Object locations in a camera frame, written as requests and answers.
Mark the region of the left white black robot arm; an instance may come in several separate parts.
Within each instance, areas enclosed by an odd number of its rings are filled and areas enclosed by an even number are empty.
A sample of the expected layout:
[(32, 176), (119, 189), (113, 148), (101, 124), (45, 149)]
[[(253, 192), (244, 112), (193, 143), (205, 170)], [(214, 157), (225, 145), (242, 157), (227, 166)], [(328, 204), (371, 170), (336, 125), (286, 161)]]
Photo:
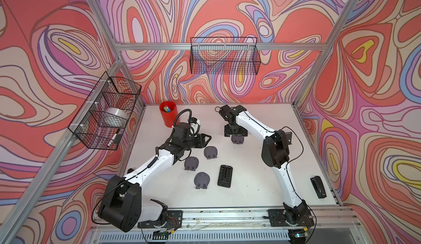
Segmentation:
[(205, 148), (212, 138), (200, 133), (200, 121), (193, 117), (191, 109), (182, 110), (184, 113), (188, 114), (187, 121), (181, 122), (176, 116), (170, 136), (155, 148), (152, 158), (125, 176), (113, 176), (108, 181), (103, 198), (95, 206), (105, 223), (125, 233), (142, 222), (167, 226), (168, 206), (148, 198), (148, 185), (177, 162), (185, 161), (192, 149)]

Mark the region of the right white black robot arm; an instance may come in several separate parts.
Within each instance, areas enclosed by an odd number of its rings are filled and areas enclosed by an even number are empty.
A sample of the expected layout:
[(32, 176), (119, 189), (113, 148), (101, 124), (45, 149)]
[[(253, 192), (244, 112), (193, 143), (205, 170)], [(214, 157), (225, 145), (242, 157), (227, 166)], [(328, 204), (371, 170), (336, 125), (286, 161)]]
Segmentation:
[(270, 167), (282, 192), (284, 217), (291, 226), (303, 225), (311, 228), (315, 225), (314, 216), (306, 201), (296, 189), (291, 169), (289, 166), (289, 142), (286, 133), (268, 127), (254, 116), (245, 107), (238, 105), (231, 107), (223, 105), (216, 108), (216, 112), (227, 124), (224, 127), (225, 136), (254, 135), (262, 142), (261, 157), (263, 162)]

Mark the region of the grey folded phone stand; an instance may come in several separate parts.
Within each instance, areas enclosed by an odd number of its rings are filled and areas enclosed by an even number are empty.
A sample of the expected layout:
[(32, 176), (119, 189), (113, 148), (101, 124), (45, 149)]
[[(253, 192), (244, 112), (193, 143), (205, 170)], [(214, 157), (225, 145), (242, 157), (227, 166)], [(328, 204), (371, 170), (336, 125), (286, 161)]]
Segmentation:
[(218, 149), (215, 146), (207, 146), (204, 149), (204, 156), (206, 159), (215, 159), (218, 157)]
[(241, 145), (241, 144), (244, 143), (244, 136), (232, 135), (231, 136), (231, 142), (233, 144)]
[(210, 183), (210, 176), (205, 172), (199, 172), (194, 178), (195, 189), (207, 189)]
[(189, 171), (195, 171), (199, 165), (199, 160), (197, 157), (188, 157), (184, 161), (184, 169)]

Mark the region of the black rectangular phone stand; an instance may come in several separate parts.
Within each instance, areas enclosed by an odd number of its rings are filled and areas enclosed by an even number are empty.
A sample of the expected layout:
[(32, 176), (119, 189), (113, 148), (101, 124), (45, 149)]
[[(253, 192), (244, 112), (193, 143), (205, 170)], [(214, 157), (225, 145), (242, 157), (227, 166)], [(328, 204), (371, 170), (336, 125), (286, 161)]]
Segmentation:
[(230, 188), (232, 181), (233, 168), (227, 165), (221, 165), (217, 185), (219, 187)]

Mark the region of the red cylindrical pen cup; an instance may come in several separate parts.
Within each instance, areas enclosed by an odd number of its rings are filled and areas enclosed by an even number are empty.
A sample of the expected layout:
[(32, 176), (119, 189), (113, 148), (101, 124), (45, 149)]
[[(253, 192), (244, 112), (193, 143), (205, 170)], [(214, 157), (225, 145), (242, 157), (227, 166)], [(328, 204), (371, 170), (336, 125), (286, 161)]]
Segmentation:
[(173, 101), (164, 101), (159, 105), (160, 113), (164, 124), (168, 128), (172, 128), (174, 121), (178, 116), (177, 105)]

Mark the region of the white marker in basket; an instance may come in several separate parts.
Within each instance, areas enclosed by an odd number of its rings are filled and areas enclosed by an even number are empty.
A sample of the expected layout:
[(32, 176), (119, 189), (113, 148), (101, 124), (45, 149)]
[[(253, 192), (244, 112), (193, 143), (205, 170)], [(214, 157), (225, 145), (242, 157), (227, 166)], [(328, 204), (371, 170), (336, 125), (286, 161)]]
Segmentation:
[(110, 146), (111, 146), (111, 145), (115, 142), (115, 140), (116, 140), (117, 136), (118, 136), (118, 133), (116, 132), (116, 133), (113, 135), (113, 137), (110, 139), (110, 141), (108, 142), (107, 147), (110, 147)]

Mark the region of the black stapler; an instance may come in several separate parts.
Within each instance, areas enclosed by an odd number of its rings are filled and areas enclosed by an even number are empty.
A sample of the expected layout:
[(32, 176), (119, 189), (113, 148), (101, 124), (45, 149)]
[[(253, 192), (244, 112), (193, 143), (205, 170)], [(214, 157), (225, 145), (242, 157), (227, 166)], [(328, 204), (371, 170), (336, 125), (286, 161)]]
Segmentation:
[(323, 181), (320, 176), (314, 176), (310, 178), (310, 181), (313, 185), (313, 188), (316, 192), (316, 195), (319, 199), (324, 199), (327, 197), (326, 190), (323, 184)]

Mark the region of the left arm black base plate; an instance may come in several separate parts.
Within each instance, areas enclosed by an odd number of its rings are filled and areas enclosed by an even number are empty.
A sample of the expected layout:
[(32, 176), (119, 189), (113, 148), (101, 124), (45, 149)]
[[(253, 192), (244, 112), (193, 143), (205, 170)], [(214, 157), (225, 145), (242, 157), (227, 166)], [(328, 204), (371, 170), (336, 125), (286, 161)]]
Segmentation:
[(176, 230), (182, 227), (183, 211), (169, 210), (156, 221), (139, 222), (138, 229)]

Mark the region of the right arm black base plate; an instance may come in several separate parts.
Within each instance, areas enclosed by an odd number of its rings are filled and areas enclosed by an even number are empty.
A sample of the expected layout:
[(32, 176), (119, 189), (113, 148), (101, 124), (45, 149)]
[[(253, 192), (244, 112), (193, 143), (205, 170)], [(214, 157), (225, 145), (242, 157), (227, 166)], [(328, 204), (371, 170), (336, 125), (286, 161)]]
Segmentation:
[(268, 215), (264, 216), (268, 219), (272, 227), (302, 227), (311, 228), (315, 225), (314, 218), (308, 208), (295, 214), (291, 210), (269, 209)]

